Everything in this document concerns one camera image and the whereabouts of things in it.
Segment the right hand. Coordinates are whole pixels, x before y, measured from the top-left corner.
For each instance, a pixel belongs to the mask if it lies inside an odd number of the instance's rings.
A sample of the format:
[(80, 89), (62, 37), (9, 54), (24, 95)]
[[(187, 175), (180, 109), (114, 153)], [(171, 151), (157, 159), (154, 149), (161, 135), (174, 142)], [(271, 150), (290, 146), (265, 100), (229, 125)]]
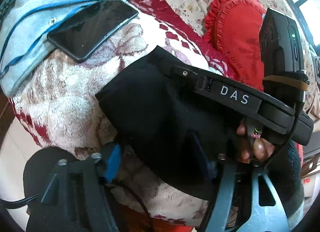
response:
[(248, 128), (246, 125), (246, 119), (240, 121), (240, 125), (236, 130), (238, 136), (238, 161), (242, 163), (250, 163), (252, 160), (258, 162), (265, 162), (275, 150), (275, 146), (272, 145), (264, 138), (252, 138), (248, 136)]

